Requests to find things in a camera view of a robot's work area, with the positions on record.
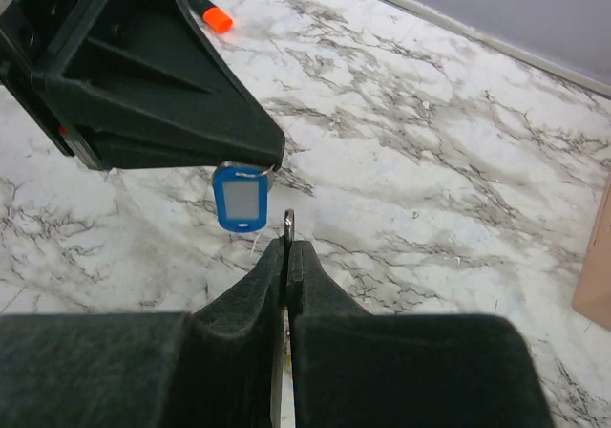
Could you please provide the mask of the blue tag key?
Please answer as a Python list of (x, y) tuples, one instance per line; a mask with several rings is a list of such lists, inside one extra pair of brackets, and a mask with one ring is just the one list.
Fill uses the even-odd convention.
[(218, 221), (223, 229), (247, 233), (266, 226), (274, 173), (274, 165), (264, 168), (230, 161), (216, 168), (212, 186)]

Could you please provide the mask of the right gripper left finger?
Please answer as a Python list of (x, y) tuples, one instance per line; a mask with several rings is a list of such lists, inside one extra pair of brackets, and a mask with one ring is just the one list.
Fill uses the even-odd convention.
[(5, 427), (276, 427), (284, 243), (196, 312), (1, 318)]

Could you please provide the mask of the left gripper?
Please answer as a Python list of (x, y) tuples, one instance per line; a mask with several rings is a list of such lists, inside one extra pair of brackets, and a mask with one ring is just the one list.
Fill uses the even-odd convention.
[(1, 0), (1, 82), (93, 169), (283, 161), (283, 130), (185, 0)]

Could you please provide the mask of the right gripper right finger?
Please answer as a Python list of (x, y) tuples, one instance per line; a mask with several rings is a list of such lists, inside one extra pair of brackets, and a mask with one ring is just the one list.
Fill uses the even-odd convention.
[(372, 314), (297, 241), (287, 262), (300, 427), (550, 427), (526, 343), (490, 314)]

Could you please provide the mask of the keyring with key bunch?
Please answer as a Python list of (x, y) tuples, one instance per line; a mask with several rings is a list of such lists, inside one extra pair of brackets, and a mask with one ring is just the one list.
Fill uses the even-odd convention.
[(289, 251), (295, 239), (295, 213), (293, 209), (288, 209), (284, 213), (284, 246)]

